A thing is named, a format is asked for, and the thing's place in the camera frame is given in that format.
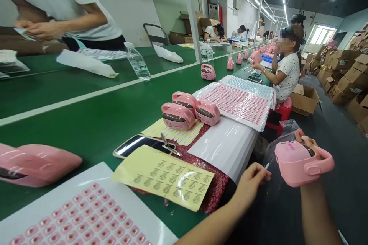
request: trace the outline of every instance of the worker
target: worker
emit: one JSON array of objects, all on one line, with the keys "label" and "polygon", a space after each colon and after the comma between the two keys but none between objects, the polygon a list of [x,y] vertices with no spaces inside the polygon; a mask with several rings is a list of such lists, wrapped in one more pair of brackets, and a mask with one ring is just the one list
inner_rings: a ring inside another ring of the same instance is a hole
[{"label": "worker", "polygon": [[125,38],[109,12],[98,0],[11,0],[19,16],[14,27],[27,29],[28,36],[50,41],[63,38],[70,50],[78,43],[87,48],[117,50]]},{"label": "worker", "polygon": [[263,28],[261,26],[261,23],[263,23],[265,21],[265,18],[263,16],[261,16],[258,20],[258,31],[257,31],[257,36],[261,36],[261,33],[263,31]]},{"label": "worker", "polygon": [[259,63],[251,65],[254,69],[260,69],[271,81],[276,90],[277,103],[284,102],[299,81],[301,55],[298,50],[304,41],[303,37],[304,30],[297,25],[289,25],[281,30],[281,41],[278,42],[275,52],[284,54],[285,58],[279,63],[276,59],[272,61],[274,74]]},{"label": "worker", "polygon": [[244,37],[243,33],[246,31],[246,27],[244,25],[241,25],[239,29],[236,29],[231,34],[231,38],[238,37],[239,39],[242,39]]},{"label": "worker", "polygon": [[274,39],[275,38],[275,36],[273,35],[273,31],[266,31],[264,34],[263,34],[263,36],[264,37],[267,37],[268,36],[268,38],[269,39]]},{"label": "worker", "polygon": [[[303,131],[296,131],[298,142],[311,149],[316,146],[313,139]],[[271,172],[262,165],[253,163],[244,171],[235,194],[223,207],[216,210],[184,235],[177,245],[222,245],[233,232],[237,223],[247,213],[256,198],[261,183],[271,179]],[[320,180],[300,187],[302,201],[302,224],[306,245],[343,245],[337,227],[332,220],[325,192]]]},{"label": "worker", "polygon": [[208,26],[204,31],[204,41],[207,39],[217,42],[227,42],[223,26],[219,23],[216,26]]}]

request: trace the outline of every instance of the white bag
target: white bag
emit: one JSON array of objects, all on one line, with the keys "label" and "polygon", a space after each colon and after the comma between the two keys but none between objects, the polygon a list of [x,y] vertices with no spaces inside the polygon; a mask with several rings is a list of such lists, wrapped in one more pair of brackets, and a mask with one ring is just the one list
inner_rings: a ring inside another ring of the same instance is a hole
[{"label": "white bag", "polygon": [[108,64],[65,49],[56,58],[56,61],[67,66],[77,67],[108,78],[115,78],[118,75]]},{"label": "white bag", "polygon": [[156,51],[156,54],[159,56],[159,57],[162,57],[164,59],[167,59],[168,61],[172,61],[172,62],[175,62],[175,63],[183,63],[184,60],[177,55],[177,53],[175,52],[170,52],[169,50],[166,50],[160,46],[157,46],[157,45],[153,45],[154,47],[154,50]]}]

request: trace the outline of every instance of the girl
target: girl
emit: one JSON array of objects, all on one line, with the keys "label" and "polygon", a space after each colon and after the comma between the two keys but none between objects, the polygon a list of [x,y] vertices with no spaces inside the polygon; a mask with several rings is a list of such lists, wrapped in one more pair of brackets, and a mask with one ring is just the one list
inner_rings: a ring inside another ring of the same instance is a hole
[{"label": "girl", "polygon": [[208,26],[204,33],[204,41],[207,41],[207,39],[217,42],[226,42],[227,38],[225,36],[225,32],[223,31],[223,26],[221,24],[217,24],[216,26]]},{"label": "girl", "polygon": [[[299,81],[301,55],[298,50],[304,41],[303,37],[304,30],[298,25],[289,25],[281,30],[281,42],[277,44],[272,60],[272,71],[276,74],[269,72],[259,63],[251,65],[254,69],[260,69],[272,82],[277,103],[284,102]],[[284,54],[285,58],[277,63],[276,57],[279,53]]]}]

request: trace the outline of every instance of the chair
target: chair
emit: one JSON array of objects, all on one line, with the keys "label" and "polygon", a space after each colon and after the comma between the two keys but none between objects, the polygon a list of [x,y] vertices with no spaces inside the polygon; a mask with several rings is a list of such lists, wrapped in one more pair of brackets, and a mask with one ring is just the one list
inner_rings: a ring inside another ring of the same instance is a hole
[{"label": "chair", "polygon": [[[164,36],[165,37],[161,37],[161,36],[154,36],[154,35],[150,35],[147,31],[147,26],[151,26],[151,27],[155,27],[155,28],[159,28],[163,33],[164,33]],[[153,25],[153,24],[148,24],[148,23],[145,23],[143,24],[143,28],[145,29],[147,35],[148,35],[148,39],[149,41],[151,42],[151,45],[153,46],[153,43],[161,43],[161,44],[164,44],[164,45],[171,45],[170,44],[170,41],[169,41],[169,38],[168,38],[168,35],[166,34],[166,32],[164,31],[163,28],[161,28],[160,26],[158,25]]]}]

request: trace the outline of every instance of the door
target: door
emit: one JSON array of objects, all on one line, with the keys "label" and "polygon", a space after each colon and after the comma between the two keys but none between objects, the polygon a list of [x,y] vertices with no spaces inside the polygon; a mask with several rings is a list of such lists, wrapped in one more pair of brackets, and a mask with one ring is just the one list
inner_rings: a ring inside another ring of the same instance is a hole
[{"label": "door", "polygon": [[321,45],[329,42],[335,35],[336,28],[323,25],[314,25],[304,48],[304,52],[317,53]]}]

